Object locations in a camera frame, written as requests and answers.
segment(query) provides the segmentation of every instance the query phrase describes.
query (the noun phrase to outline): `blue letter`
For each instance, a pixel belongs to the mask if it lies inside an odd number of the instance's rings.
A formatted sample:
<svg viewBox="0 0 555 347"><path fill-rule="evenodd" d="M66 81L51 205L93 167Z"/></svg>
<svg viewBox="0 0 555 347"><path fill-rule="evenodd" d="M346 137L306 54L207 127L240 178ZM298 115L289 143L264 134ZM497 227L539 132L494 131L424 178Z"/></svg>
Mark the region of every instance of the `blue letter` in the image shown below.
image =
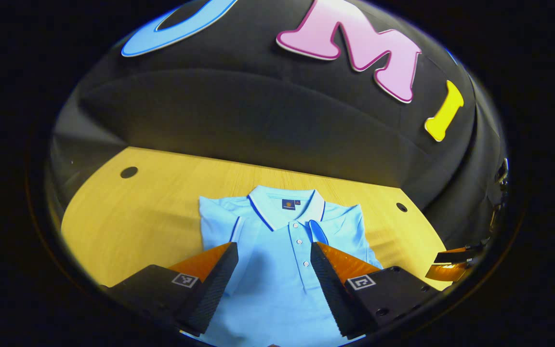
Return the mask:
<svg viewBox="0 0 555 347"><path fill-rule="evenodd" d="M168 18L179 7L165 15L152 20L144 27L140 28L123 46L121 55L124 57L134 57L156 49L160 49L174 44L187 37L190 37L204 28L211 26L216 20L220 19L237 0L209 0L192 17L167 29L158 30L166 18Z"/></svg>

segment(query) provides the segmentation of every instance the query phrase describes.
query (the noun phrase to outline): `shirt label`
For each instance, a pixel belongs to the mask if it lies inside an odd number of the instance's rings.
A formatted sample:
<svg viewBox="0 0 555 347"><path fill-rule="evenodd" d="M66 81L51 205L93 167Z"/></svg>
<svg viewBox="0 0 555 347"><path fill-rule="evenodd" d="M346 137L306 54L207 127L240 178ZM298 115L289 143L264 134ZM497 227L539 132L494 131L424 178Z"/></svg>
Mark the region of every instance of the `shirt label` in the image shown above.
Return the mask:
<svg viewBox="0 0 555 347"><path fill-rule="evenodd" d="M294 210L295 209L295 200L282 199L282 209Z"/></svg>

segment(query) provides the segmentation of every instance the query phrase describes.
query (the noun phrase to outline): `letter m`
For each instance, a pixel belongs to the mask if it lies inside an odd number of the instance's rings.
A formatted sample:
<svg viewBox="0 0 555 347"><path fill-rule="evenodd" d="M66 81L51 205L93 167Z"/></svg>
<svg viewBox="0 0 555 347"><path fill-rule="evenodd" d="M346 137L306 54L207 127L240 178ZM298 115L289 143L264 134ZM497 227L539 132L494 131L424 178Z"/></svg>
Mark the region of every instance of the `letter m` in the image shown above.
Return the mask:
<svg viewBox="0 0 555 347"><path fill-rule="evenodd" d="M421 49L394 29L377 33L362 11L345 0L315 0L299 28L279 33L276 41L288 51L332 61L341 53L333 42L338 26L342 27L355 71L366 70L390 53L386 66L374 72L374 79L387 93L410 103Z"/></svg>

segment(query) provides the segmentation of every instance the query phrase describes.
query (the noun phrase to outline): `polo shirt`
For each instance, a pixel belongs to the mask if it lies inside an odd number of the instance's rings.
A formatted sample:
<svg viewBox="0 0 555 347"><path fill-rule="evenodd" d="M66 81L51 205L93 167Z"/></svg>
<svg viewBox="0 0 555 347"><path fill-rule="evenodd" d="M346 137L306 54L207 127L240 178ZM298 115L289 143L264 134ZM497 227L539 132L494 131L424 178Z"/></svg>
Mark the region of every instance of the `polo shirt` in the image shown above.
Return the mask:
<svg viewBox="0 0 555 347"><path fill-rule="evenodd" d="M203 248L237 242L238 264L205 334L218 347L337 347L341 336L310 261L320 241L382 268L365 239L361 206L317 190L256 187L248 196L200 197Z"/></svg>

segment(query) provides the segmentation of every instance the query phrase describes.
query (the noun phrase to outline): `shirt placket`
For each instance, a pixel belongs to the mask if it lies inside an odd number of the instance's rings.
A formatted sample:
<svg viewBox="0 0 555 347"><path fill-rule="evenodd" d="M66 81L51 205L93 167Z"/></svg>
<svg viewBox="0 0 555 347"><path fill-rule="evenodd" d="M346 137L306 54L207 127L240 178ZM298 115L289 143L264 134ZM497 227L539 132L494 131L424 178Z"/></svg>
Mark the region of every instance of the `shirt placket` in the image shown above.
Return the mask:
<svg viewBox="0 0 555 347"><path fill-rule="evenodd" d="M307 231L306 226L296 220L289 223L291 244L295 252L295 261L297 262L301 281L305 289L310 289L317 286L317 284L314 281L316 274L310 261L311 240Z"/></svg>

